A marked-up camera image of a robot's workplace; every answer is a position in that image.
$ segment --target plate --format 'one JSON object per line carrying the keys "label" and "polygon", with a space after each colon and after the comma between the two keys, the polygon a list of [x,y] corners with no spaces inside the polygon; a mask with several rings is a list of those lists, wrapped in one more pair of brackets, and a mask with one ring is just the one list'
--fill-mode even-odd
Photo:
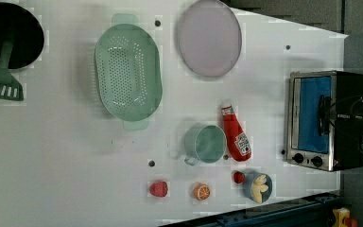
{"label": "plate", "polygon": [[222,2],[200,0],[182,16],[178,41],[191,70],[206,77],[224,76],[240,56],[240,24]]}

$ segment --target red strawberry toy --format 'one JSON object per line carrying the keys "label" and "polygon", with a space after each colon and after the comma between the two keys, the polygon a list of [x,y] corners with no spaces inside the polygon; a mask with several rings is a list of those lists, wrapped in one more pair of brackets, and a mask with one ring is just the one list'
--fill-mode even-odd
{"label": "red strawberry toy", "polygon": [[156,182],[149,188],[149,192],[154,197],[165,197],[167,194],[167,183]]}
{"label": "red strawberry toy", "polygon": [[236,171],[233,174],[233,181],[235,183],[243,183],[244,181],[246,181],[246,176],[244,176],[244,173]]}

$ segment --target small yellow object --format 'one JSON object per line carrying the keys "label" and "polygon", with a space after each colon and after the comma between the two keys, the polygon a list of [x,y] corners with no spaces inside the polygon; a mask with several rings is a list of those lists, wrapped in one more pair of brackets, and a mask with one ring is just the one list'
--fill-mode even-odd
{"label": "small yellow object", "polygon": [[266,184],[262,184],[261,186],[260,186],[260,191],[261,192],[266,192],[266,191],[268,191],[268,186],[266,185]]}
{"label": "small yellow object", "polygon": [[343,220],[350,217],[350,210],[346,208],[341,208],[333,210],[333,213],[336,217],[336,223],[333,225],[333,227],[347,227],[347,225],[344,224]]}
{"label": "small yellow object", "polygon": [[267,176],[265,174],[257,177],[257,179],[255,179],[255,181],[254,181],[254,183],[257,185],[262,185],[266,182],[267,182]]}
{"label": "small yellow object", "polygon": [[262,203],[261,186],[254,184],[251,188],[252,198],[258,203]]}

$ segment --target frying pan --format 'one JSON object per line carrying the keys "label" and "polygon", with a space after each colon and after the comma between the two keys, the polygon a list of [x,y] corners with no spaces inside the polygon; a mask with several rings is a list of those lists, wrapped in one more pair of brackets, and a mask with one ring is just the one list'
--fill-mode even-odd
{"label": "frying pan", "polygon": [[33,63],[43,51],[43,29],[26,9],[11,3],[0,3],[0,54],[5,37],[14,31],[9,69],[19,69]]}

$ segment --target mug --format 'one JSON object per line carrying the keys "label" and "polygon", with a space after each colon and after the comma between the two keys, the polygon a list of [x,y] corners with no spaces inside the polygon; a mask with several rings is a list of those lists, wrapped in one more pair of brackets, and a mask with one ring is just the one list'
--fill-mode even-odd
{"label": "mug", "polygon": [[184,161],[194,166],[198,161],[211,164],[219,160],[226,148],[225,132],[215,125],[197,124],[184,137],[187,157]]}

